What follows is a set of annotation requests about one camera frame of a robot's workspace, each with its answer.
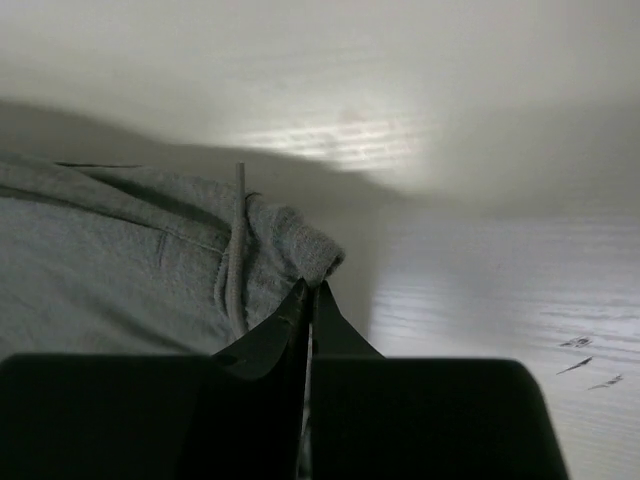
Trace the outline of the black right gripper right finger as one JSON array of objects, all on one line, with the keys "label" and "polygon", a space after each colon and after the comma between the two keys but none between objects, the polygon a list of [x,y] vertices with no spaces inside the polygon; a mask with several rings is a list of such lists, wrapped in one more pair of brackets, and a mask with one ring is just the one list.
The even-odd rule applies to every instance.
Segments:
[{"label": "black right gripper right finger", "polygon": [[311,460],[316,479],[564,479],[541,389],[520,362],[387,358],[313,304]]}]

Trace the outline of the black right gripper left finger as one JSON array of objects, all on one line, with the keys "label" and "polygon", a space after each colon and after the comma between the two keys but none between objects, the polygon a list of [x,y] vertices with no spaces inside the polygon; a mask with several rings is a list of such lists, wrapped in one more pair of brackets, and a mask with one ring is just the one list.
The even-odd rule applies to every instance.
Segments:
[{"label": "black right gripper left finger", "polygon": [[214,355],[20,354],[1,364],[5,479],[293,479],[309,321],[298,282]]}]

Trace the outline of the grey shorts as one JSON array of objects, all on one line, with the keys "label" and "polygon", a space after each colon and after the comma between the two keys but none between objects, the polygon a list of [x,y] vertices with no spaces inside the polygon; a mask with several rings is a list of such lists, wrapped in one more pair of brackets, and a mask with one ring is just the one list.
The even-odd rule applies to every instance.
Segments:
[{"label": "grey shorts", "polygon": [[295,210],[142,166],[1,157],[1,353],[213,354],[344,259]]}]

